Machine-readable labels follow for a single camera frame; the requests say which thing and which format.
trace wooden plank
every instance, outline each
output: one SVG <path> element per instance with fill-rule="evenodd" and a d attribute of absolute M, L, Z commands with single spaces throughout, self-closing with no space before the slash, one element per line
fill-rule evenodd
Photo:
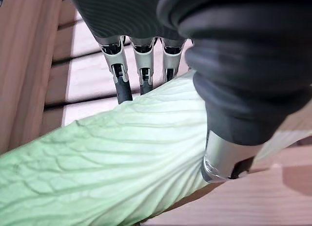
<path fill-rule="evenodd" d="M 9 149 L 39 137 L 62 0 L 43 0 Z"/>
<path fill-rule="evenodd" d="M 6 152 L 43 0 L 5 0 L 0 8 L 0 153 Z"/>
<path fill-rule="evenodd" d="M 61 28 L 64 25 L 74 24 L 82 20 L 80 13 L 73 6 L 71 0 L 63 0 L 59 14 L 58 26 Z"/>
<path fill-rule="evenodd" d="M 62 108 L 45 111 L 43 113 L 41 135 L 51 132 L 58 127 L 66 126 L 74 120 L 112 110 L 117 105 L 117 98 L 113 97 L 84 103 L 75 103 Z"/>
<path fill-rule="evenodd" d="M 60 29 L 54 46 L 53 61 L 100 52 L 100 47 L 85 22 Z"/>
<path fill-rule="evenodd" d="M 144 225 L 311 225 L 311 156 L 311 146 L 285 149 L 254 166 L 264 171 L 227 182 Z"/>
<path fill-rule="evenodd" d="M 192 43 L 185 44 L 179 75 L 187 72 L 184 53 Z M 125 47 L 128 74 L 132 89 L 139 89 L 139 79 L 132 46 Z M 162 82 L 162 47 L 158 41 L 154 49 L 154 85 Z M 46 105 L 75 102 L 116 92 L 112 74 L 102 53 L 73 59 L 70 63 L 53 67 L 50 73 Z"/>

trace robotic hand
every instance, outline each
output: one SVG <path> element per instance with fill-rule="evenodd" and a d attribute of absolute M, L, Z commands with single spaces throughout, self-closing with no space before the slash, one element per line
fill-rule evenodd
<path fill-rule="evenodd" d="M 312 0 L 72 0 L 102 48 L 119 103 L 132 100 L 120 36 L 131 38 L 141 94 L 153 88 L 154 37 L 164 82 L 186 62 L 206 102 L 202 174 L 223 182 L 246 174 L 262 144 L 312 92 Z"/>
<path fill-rule="evenodd" d="M 157 17 L 194 40 L 186 62 L 209 121 L 203 177 L 244 176 L 312 97 L 312 0 L 160 0 Z"/>

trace wooden surface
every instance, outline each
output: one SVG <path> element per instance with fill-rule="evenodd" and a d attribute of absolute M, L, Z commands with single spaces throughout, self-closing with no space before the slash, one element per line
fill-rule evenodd
<path fill-rule="evenodd" d="M 82 21 L 58 31 L 53 61 L 76 58 L 96 52 L 100 52 L 100 47 L 86 23 Z"/>
<path fill-rule="evenodd" d="M 8 150 L 43 0 L 5 0 L 0 8 L 0 154 Z"/>
<path fill-rule="evenodd" d="M 148 226 L 312 224 L 312 146 L 287 148 L 246 178 L 149 220 Z"/>
<path fill-rule="evenodd" d="M 64 0 L 61 4 L 61 10 L 59 14 L 58 26 L 62 28 L 64 26 L 74 25 L 75 22 L 81 21 L 82 17 L 73 6 L 70 0 Z"/>
<path fill-rule="evenodd" d="M 42 1 L 9 150 L 26 144 L 40 135 L 61 2 L 62 0 Z"/>

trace wood grain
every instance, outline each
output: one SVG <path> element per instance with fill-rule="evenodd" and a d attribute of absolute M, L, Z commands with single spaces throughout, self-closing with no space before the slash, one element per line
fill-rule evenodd
<path fill-rule="evenodd" d="M 82 17 L 77 9 L 73 6 L 70 0 L 63 0 L 60 13 L 58 26 L 61 28 L 64 25 L 74 25 L 75 22 L 81 21 Z"/>
<path fill-rule="evenodd" d="M 100 52 L 100 47 L 85 22 L 60 29 L 54 46 L 53 61 Z"/>
<path fill-rule="evenodd" d="M 312 146 L 285 149 L 254 166 L 263 170 L 206 187 L 206 196 L 150 219 L 147 226 L 311 225 Z M 191 197 L 197 198 L 205 188 Z"/>
<path fill-rule="evenodd" d="M 5 0 L 0 8 L 0 153 L 7 151 L 43 0 Z"/>
<path fill-rule="evenodd" d="M 40 135 L 61 2 L 62 0 L 42 2 L 36 26 L 36 38 L 26 67 L 9 150 L 28 143 Z"/>
<path fill-rule="evenodd" d="M 187 72 L 184 52 L 192 45 L 187 41 L 181 58 L 179 75 Z M 125 47 L 128 74 L 132 90 L 139 89 L 136 61 L 132 46 Z M 154 85 L 162 82 L 162 48 L 157 42 L 154 49 Z M 116 92 L 112 74 L 102 53 L 93 54 L 65 63 L 51 69 L 46 105 L 58 102 L 100 97 Z"/>

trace large leaf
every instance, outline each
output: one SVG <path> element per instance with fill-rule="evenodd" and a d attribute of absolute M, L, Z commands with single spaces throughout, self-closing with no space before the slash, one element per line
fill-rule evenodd
<path fill-rule="evenodd" d="M 207 117 L 193 72 L 0 158 L 0 226 L 130 226 L 204 187 Z M 312 134 L 291 116 L 256 160 Z"/>

